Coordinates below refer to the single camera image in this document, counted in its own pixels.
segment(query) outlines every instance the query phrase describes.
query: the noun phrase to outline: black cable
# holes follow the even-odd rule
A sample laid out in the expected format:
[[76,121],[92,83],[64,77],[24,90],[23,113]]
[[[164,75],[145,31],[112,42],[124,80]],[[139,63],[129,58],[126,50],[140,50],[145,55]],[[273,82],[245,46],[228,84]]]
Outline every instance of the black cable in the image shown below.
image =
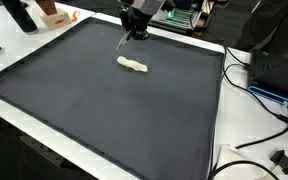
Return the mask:
[[272,114],[273,116],[277,116],[277,114],[274,113],[274,112],[272,112],[271,110],[269,110],[269,109],[264,105],[264,103],[263,103],[255,94],[249,92],[247,89],[245,89],[245,88],[243,88],[243,87],[241,87],[241,86],[238,86],[238,85],[234,84],[234,83],[228,78],[226,72],[224,73],[224,76],[225,76],[226,80],[227,80],[232,86],[234,86],[234,87],[236,87],[236,88],[238,88],[238,89],[241,89],[241,90],[245,91],[246,93],[250,94],[251,96],[253,96],[253,97],[258,101],[258,103],[260,103],[260,105],[261,105],[268,113]]
[[224,79],[224,74],[226,74],[227,70],[228,70],[229,68],[231,68],[232,66],[238,66],[238,67],[241,67],[241,68],[244,69],[244,70],[248,70],[247,67],[245,67],[245,66],[243,66],[243,65],[241,65],[241,64],[230,64],[230,65],[227,66],[226,69],[224,70],[223,75],[222,75],[222,80]]
[[266,141],[269,141],[269,140],[272,140],[274,138],[277,138],[279,136],[282,136],[283,134],[287,133],[288,132],[288,126],[281,132],[273,135],[273,136],[269,136],[267,138],[264,138],[264,139],[261,139],[261,140],[258,140],[258,141],[254,141],[254,142],[250,142],[250,143],[246,143],[246,144],[242,144],[242,145],[239,145],[239,146],[236,146],[235,148],[236,149],[241,149],[241,148],[244,148],[244,147],[248,147],[248,146],[253,146],[255,144],[260,144],[260,143],[263,143],[263,142],[266,142]]
[[238,165],[238,164],[251,164],[251,165],[254,165],[254,166],[257,166],[261,169],[263,169],[264,171],[266,171],[267,173],[269,173],[275,180],[279,180],[279,178],[273,173],[271,172],[269,169],[267,169],[266,167],[264,167],[263,165],[261,164],[258,164],[256,162],[252,162],[252,161],[234,161],[234,162],[230,162],[230,163],[227,163],[221,167],[219,167],[218,169],[216,169],[215,171],[213,171],[208,180],[213,180],[213,178],[218,174],[220,173],[221,171],[223,171],[224,169],[228,168],[228,167],[231,167],[231,166],[234,166],[234,165]]
[[211,169],[210,173],[208,174],[207,180],[211,180],[211,175],[216,171],[216,169],[217,169],[217,162],[214,164],[213,169]]
[[288,124],[288,117],[284,116],[284,115],[281,115],[281,114],[277,114],[277,113],[274,113],[272,112],[271,110],[269,110],[265,105],[264,103],[253,93],[251,93],[250,91],[248,91],[247,89],[241,87],[241,86],[238,86],[236,84],[234,84],[227,76],[226,72],[224,73],[224,77],[225,79],[234,87],[240,89],[240,90],[243,90],[245,91],[246,93],[248,93],[249,95],[251,95],[252,97],[254,97],[256,99],[256,101],[264,108],[264,110],[266,110],[268,113],[270,113],[271,115],[275,116],[277,119],[285,122]]
[[223,46],[224,48],[224,56],[223,56],[223,73],[225,72],[225,62],[226,62],[226,57],[227,57],[227,49],[226,46],[217,38],[217,36],[215,36],[215,34],[211,33],[211,32],[207,32],[210,33],[214,36],[214,38]]
[[244,62],[242,62],[240,59],[238,59],[238,58],[231,52],[231,50],[230,50],[227,46],[225,46],[225,45],[218,39],[218,37],[217,37],[215,34],[213,34],[212,32],[209,32],[209,31],[206,32],[206,33],[211,34],[211,35],[231,54],[231,56],[232,56],[235,60],[237,60],[239,63],[241,63],[242,65],[244,65],[244,66],[246,66],[246,67],[249,66],[249,64],[244,63]]

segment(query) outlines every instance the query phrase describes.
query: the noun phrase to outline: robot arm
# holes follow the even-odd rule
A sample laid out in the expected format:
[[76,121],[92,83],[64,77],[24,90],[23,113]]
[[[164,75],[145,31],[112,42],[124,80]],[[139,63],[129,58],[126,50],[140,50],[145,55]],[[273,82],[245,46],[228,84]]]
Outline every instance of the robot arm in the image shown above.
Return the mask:
[[135,40],[145,40],[149,37],[147,24],[161,8],[168,11],[174,8],[171,0],[117,0],[123,5],[119,11],[122,25],[126,31],[131,31]]

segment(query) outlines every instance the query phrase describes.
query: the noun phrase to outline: floor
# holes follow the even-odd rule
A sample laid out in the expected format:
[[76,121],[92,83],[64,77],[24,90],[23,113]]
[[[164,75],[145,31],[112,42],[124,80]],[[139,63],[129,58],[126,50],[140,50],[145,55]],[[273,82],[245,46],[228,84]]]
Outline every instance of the floor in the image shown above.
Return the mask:
[[[57,0],[83,9],[101,12],[112,16],[118,16],[120,3],[117,0]],[[242,28],[251,16],[252,9],[257,0],[231,0],[225,9],[216,8],[213,11],[209,31],[214,33],[225,45],[233,47],[240,37]],[[204,36],[204,40],[216,42],[210,34]]]

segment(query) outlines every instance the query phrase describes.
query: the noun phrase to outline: gray mat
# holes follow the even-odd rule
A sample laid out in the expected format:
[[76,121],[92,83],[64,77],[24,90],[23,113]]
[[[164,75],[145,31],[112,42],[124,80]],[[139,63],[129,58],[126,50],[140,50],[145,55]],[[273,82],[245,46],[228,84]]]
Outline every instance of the gray mat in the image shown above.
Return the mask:
[[0,72],[0,98],[139,178],[205,180],[223,54],[158,36],[116,51],[122,27],[85,22]]

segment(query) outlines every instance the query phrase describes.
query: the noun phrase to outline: cable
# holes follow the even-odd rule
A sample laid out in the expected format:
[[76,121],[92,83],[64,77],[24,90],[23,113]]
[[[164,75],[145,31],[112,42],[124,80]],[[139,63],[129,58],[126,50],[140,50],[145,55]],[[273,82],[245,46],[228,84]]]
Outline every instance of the cable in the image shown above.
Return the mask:
[[220,173],[221,171],[223,171],[224,169],[228,168],[228,167],[231,167],[231,166],[234,166],[234,165],[238,165],[238,164],[251,164],[251,165],[254,165],[254,166],[257,166],[261,169],[263,169],[264,171],[266,171],[267,173],[269,173],[275,180],[279,180],[279,178],[273,173],[271,172],[269,169],[267,169],[266,167],[264,167],[263,165],[261,164],[258,164],[256,162],[252,162],[252,161],[234,161],[234,162],[230,162],[230,163],[227,163],[221,167],[219,167],[218,169],[216,169],[215,171],[213,171],[208,180],[213,180],[213,178],[218,174]]
[[207,5],[208,5],[209,13],[211,13],[211,2],[209,0],[207,0]]
[[235,148],[236,149],[241,149],[241,148],[245,148],[245,147],[248,147],[248,146],[253,146],[255,144],[260,144],[260,143],[263,143],[263,142],[266,142],[266,141],[269,141],[269,140],[272,140],[274,138],[277,138],[279,136],[282,136],[283,134],[287,133],[288,132],[288,126],[281,132],[273,135],[273,136],[269,136],[267,138],[264,138],[264,139],[261,139],[261,140],[258,140],[258,141],[254,141],[254,142],[250,142],[250,143],[246,143],[246,144],[242,144],[242,145],[239,145],[239,146],[236,146]]
[[244,69],[244,70],[248,70],[247,67],[245,67],[245,66],[243,66],[243,65],[241,65],[241,64],[230,64],[230,65],[227,66],[226,69],[224,70],[224,73],[223,73],[223,75],[222,75],[222,80],[224,79],[224,74],[226,74],[227,70],[228,70],[229,68],[231,68],[232,66],[238,66],[238,67],[241,67],[241,68]]
[[256,95],[254,95],[253,93],[249,92],[247,89],[242,88],[241,86],[238,86],[238,85],[234,84],[234,83],[228,78],[226,72],[224,73],[224,77],[226,78],[226,80],[227,80],[232,86],[234,86],[234,87],[236,87],[236,88],[238,88],[238,89],[240,89],[240,90],[243,90],[243,91],[245,91],[246,93],[248,93],[248,94],[250,94],[251,96],[253,96],[253,97],[258,101],[258,103],[260,103],[260,105],[261,105],[268,113],[272,114],[273,116],[277,116],[277,114],[274,113],[274,112],[272,112],[271,110],[269,110],[269,109],[264,105],[264,103],[263,103]]
[[285,113],[286,115],[288,115],[288,103],[287,101],[284,101],[284,104],[281,105],[281,110],[283,113]]
[[[192,17],[193,17],[194,12],[195,12],[195,11],[192,11],[192,13],[191,13],[191,15],[190,15],[190,24],[191,24],[192,29],[193,29],[194,31],[197,31],[197,32],[198,32],[198,30],[195,28],[195,26],[193,26],[193,22],[192,22]],[[234,58],[235,60],[237,60],[239,63],[243,64],[244,66],[249,66],[249,64],[244,63],[244,62],[242,62],[240,59],[238,59],[238,58],[231,52],[231,50],[230,50],[227,46],[225,46],[225,45],[219,40],[219,38],[218,38],[215,34],[213,34],[212,32],[209,32],[209,31],[207,31],[206,33],[211,34],[211,35],[220,43],[220,45],[222,45],[222,46],[224,47],[224,49],[226,49],[226,50],[233,56],[233,58]]]
[[216,169],[217,169],[217,163],[214,164],[213,169],[212,169],[212,170],[210,171],[210,173],[208,174],[207,180],[211,180],[211,175],[214,174],[214,172],[216,171]]

